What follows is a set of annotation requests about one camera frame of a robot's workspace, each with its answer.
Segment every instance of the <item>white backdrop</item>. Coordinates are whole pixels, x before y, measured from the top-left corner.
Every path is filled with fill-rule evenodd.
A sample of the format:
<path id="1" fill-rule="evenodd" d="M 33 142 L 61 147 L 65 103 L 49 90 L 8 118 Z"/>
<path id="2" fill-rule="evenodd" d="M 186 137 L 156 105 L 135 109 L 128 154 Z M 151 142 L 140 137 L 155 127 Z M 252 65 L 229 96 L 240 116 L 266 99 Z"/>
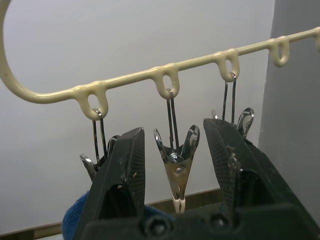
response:
<path id="1" fill-rule="evenodd" d="M 273 0 L 13 0 L 4 42 L 19 81 L 46 93 L 267 40 L 273 11 Z M 240 57 L 236 118 L 244 108 L 254 109 L 248 138 L 255 144 L 267 60 L 267 51 Z M 203 119 L 213 108 L 221 115 L 224 82 L 214 64 L 180 72 L 179 78 L 180 142 L 191 125 L 201 130 L 186 193 L 218 188 Z M 3 84 L 0 96 L 0 234 L 60 222 L 90 188 L 79 155 L 95 158 L 91 121 L 74 100 L 29 103 Z M 107 98 L 107 138 L 145 129 L 145 201 L 170 198 L 153 137 L 158 128 L 169 143 L 166 101 L 152 80 L 109 90 Z M 97 107 L 96 99 L 90 101 Z"/>

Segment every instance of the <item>gray wall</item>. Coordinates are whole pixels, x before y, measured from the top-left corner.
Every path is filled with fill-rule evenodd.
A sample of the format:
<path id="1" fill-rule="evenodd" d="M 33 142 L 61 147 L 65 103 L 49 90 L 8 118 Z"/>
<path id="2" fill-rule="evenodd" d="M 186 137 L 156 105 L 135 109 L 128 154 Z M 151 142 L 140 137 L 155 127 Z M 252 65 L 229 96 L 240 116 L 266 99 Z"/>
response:
<path id="1" fill-rule="evenodd" d="M 271 37 L 320 26 L 319 0 L 276 0 Z M 320 54 L 315 40 L 291 44 L 283 68 L 268 62 L 259 148 L 320 225 Z"/>

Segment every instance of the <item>blue glove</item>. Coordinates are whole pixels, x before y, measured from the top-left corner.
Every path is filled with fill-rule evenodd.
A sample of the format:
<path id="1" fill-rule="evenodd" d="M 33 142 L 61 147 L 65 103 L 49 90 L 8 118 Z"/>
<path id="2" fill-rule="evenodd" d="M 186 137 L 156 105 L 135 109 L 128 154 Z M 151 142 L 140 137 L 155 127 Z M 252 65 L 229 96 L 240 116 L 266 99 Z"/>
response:
<path id="1" fill-rule="evenodd" d="M 62 221 L 62 235 L 64 240 L 72 240 L 79 222 L 79 218 L 82 212 L 82 209 L 85 206 L 87 197 L 89 192 L 84 194 L 82 197 L 80 197 L 72 207 L 69 208 L 68 211 L 66 211 L 66 214 L 64 215 L 63 221 Z M 164 215 L 167 216 L 170 219 L 173 219 L 172 216 L 166 215 L 162 211 L 151 207 L 151 206 L 144 206 L 144 217 L 150 218 L 154 215 Z"/>

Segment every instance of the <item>hanger hook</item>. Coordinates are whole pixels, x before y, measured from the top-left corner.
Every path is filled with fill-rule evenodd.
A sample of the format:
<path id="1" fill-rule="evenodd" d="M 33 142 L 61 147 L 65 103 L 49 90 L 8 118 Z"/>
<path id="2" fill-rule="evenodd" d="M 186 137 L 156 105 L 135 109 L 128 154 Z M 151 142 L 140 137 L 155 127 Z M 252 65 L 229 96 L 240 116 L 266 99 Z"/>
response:
<path id="1" fill-rule="evenodd" d="M 170 148 L 171 151 L 174 151 L 174 138 L 175 138 L 175 147 L 177 156 L 180 156 L 179 148 L 179 138 L 178 138 L 178 128 L 177 128 L 177 119 L 176 119 L 176 110 L 175 110 L 175 100 L 172 89 L 168 88 L 170 99 L 166 100 L 166 106 L 168 110 L 168 120 L 169 120 L 169 131 L 170 131 Z"/>
<path id="2" fill-rule="evenodd" d="M 236 105 L 236 82 L 237 82 L 237 76 L 233 72 L 230 72 L 230 75 L 233 77 L 231 123 L 235 124 L 235 105 Z M 227 94 L 228 94 L 228 83 L 225 82 L 225 85 L 224 85 L 224 97 L 223 97 L 223 107 L 222 107 L 222 120 L 225 120 L 225 117 L 226 117 Z"/>
<path id="3" fill-rule="evenodd" d="M 105 127 L 104 127 L 104 118 L 102 113 L 100 112 L 99 109 L 94 108 L 93 109 L 96 114 L 99 117 L 100 121 L 100 132 L 101 132 L 101 138 L 102 138 L 102 146 L 103 146 L 103 158 L 100 160 L 99 158 L 99 150 L 98 150 L 98 139 L 97 139 L 97 125 L 96 121 L 92 120 L 92 128 L 93 128 L 93 141 L 94 141 L 94 150 L 95 150 L 95 157 L 96 157 L 96 162 L 99 167 L 102 166 L 104 163 L 106 157 L 108 156 L 108 151 L 107 151 L 107 143 L 106 143 L 106 137 L 105 137 Z"/>

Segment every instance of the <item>hanger bar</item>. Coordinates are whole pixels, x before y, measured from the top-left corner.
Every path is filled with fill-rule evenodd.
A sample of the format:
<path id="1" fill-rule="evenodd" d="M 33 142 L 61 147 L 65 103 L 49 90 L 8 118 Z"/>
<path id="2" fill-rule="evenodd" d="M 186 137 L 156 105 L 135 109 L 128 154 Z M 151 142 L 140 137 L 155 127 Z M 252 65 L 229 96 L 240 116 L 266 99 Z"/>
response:
<path id="1" fill-rule="evenodd" d="M 238 56 L 268 49 L 271 53 L 271 59 L 274 65 L 276 65 L 277 67 L 283 67 L 289 59 L 289 43 L 310 37 L 315 38 L 316 48 L 320 52 L 320 27 L 316 27 L 311 30 L 291 34 L 288 36 L 280 36 L 278 38 L 272 38 L 267 41 L 262 41 L 248 46 L 231 48 L 225 51 L 219 51 L 210 55 L 180 61 L 177 63 L 169 63 L 163 66 L 156 66 L 148 70 L 139 71 L 136 73 L 107 80 L 94 81 L 86 85 L 78 85 L 73 88 L 57 92 L 37 93 L 21 85 L 21 83 L 19 83 L 15 78 L 8 65 L 4 46 L 4 20 L 10 2 L 11 0 L 0 0 L 0 78 L 5 86 L 19 98 L 37 104 L 51 104 L 68 99 L 75 99 L 79 103 L 84 115 L 93 121 L 99 120 L 99 117 L 97 116 L 96 112 L 93 111 L 90 107 L 88 97 L 91 94 L 97 97 L 100 106 L 99 110 L 102 113 L 102 116 L 105 117 L 109 109 L 106 97 L 106 91 L 108 89 L 114 89 L 127 84 L 133 84 L 143 80 L 152 79 L 160 96 L 168 100 L 170 99 L 170 95 L 166 90 L 163 77 L 170 77 L 172 83 L 172 93 L 173 96 L 176 97 L 180 89 L 178 77 L 179 71 L 199 67 L 210 63 L 216 63 L 223 80 L 225 80 L 226 82 L 232 82 L 233 77 L 229 74 L 229 72 L 233 72 L 237 78 L 240 72 Z M 278 54 L 278 48 L 281 48 L 282 50 L 281 58 Z M 228 70 L 226 60 L 229 60 L 231 62 L 232 70 Z"/>

